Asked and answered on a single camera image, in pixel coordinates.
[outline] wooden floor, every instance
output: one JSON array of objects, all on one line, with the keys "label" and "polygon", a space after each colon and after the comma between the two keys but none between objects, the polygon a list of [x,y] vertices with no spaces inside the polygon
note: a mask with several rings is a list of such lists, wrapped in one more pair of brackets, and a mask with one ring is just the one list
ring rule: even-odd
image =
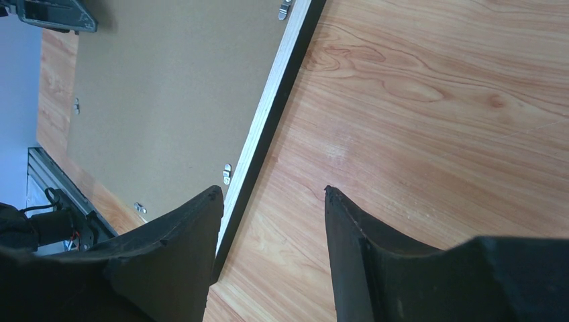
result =
[{"label": "wooden floor", "polygon": [[[324,187],[439,248],[569,237],[569,1],[328,0],[206,321],[333,321]],[[66,158],[76,38],[44,32],[38,140]]]}]

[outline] black plastic part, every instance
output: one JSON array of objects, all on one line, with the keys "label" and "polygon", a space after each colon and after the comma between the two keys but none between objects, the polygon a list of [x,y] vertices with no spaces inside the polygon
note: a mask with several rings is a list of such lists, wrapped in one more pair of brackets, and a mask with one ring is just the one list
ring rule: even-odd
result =
[{"label": "black plastic part", "polygon": [[97,20],[80,0],[0,0],[0,17],[12,6],[20,20],[58,32],[96,32]]},{"label": "black plastic part", "polygon": [[[95,239],[95,232],[92,229],[92,225],[87,221],[87,218],[79,211],[77,206],[69,199],[69,197],[60,189],[56,189],[56,193],[59,196],[59,202],[57,204],[58,210],[68,210],[71,214],[71,227],[76,234],[75,242],[77,249],[84,252],[89,248],[93,247],[94,244],[99,241]],[[69,235],[66,239],[70,239],[73,233]]]},{"label": "black plastic part", "polygon": [[38,246],[69,240],[74,233],[72,213],[68,209],[33,215],[30,223],[38,235]]},{"label": "black plastic part", "polygon": [[569,321],[569,240],[476,237],[447,251],[326,188],[338,321]]},{"label": "black plastic part", "polygon": [[0,203],[0,246],[38,250],[38,236],[27,217],[4,203]]},{"label": "black plastic part", "polygon": [[263,127],[259,142],[253,154],[251,165],[249,166],[243,185],[241,186],[239,197],[237,198],[227,229],[222,237],[221,245],[217,251],[213,274],[211,276],[212,284],[215,284],[219,280],[219,276],[223,270],[223,265],[227,260],[227,255],[229,254],[229,250],[231,249],[231,245],[233,244],[233,240],[237,234],[239,224],[243,214],[245,213],[245,208],[247,207],[247,203],[249,202],[249,198],[251,197],[253,188],[255,187],[257,177],[259,177],[270,143],[274,137],[282,112],[285,110],[285,106],[287,105],[289,95],[293,89],[293,85],[295,84],[302,61],[306,55],[308,45],[310,44],[325,3],[326,0],[312,0],[310,7],[308,8],[308,12],[299,32],[299,37],[297,38],[297,42],[293,48],[291,57],[289,58],[289,63],[284,70],[282,80],[280,81],[280,85],[269,111],[265,126]]},{"label": "black plastic part", "polygon": [[223,195],[213,186],[87,252],[0,248],[0,316],[14,321],[202,321]]},{"label": "black plastic part", "polygon": [[91,213],[86,216],[89,227],[93,231],[93,239],[95,244],[106,242],[107,240],[118,236],[105,224],[106,221],[102,221],[96,212],[91,211]]}]

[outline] metal clip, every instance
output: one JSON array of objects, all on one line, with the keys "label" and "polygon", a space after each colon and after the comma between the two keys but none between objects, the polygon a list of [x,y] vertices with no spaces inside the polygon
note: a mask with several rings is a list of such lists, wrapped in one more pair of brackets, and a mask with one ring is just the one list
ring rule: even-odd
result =
[{"label": "metal clip", "polygon": [[144,206],[139,203],[134,203],[134,209],[136,209],[136,211],[139,213],[146,213],[146,208],[144,208]]},{"label": "metal clip", "polygon": [[285,20],[287,18],[287,15],[289,14],[289,10],[291,9],[292,5],[293,5],[293,0],[282,0],[280,8],[278,9],[279,20]]},{"label": "metal clip", "polygon": [[75,102],[73,104],[73,113],[79,115],[79,99],[75,97]]},{"label": "metal clip", "polygon": [[223,170],[223,183],[228,186],[231,183],[231,164],[226,164]]}]

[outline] metal bracket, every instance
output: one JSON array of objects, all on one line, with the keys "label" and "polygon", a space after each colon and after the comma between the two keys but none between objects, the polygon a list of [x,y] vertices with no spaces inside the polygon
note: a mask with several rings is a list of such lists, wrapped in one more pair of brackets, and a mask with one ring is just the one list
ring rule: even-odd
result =
[{"label": "metal bracket", "polygon": [[144,208],[144,206],[139,203],[134,203],[134,209],[136,209],[136,211],[139,213],[146,213],[146,208]]},{"label": "metal bracket", "polygon": [[223,183],[228,186],[231,183],[231,164],[226,164],[223,170]]},{"label": "metal bracket", "polygon": [[83,213],[81,213],[79,208],[73,203],[73,201],[71,201],[69,196],[67,196],[61,189],[56,189],[56,192],[57,196],[54,197],[58,197],[58,202],[56,204],[57,210],[69,211],[72,228],[76,231],[76,238],[73,239],[72,243],[80,252],[89,250],[96,244],[96,237],[93,233],[92,226],[89,224]]},{"label": "metal bracket", "polygon": [[79,99],[75,98],[75,102],[73,104],[73,113],[75,113],[75,115],[79,115]]},{"label": "metal bracket", "polygon": [[280,4],[280,8],[278,9],[278,19],[279,20],[285,20],[287,18],[287,15],[289,14],[289,11],[291,10],[292,5],[293,5],[293,0],[282,0],[282,3]]}]

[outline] brown cardboard panel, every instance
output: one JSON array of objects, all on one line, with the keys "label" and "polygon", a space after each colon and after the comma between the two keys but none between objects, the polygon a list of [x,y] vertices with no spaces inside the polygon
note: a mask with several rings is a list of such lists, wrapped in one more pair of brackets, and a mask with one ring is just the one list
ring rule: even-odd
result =
[{"label": "brown cardboard panel", "polygon": [[287,25],[280,2],[85,2],[100,25],[79,38],[70,158],[146,220],[226,188]]}]

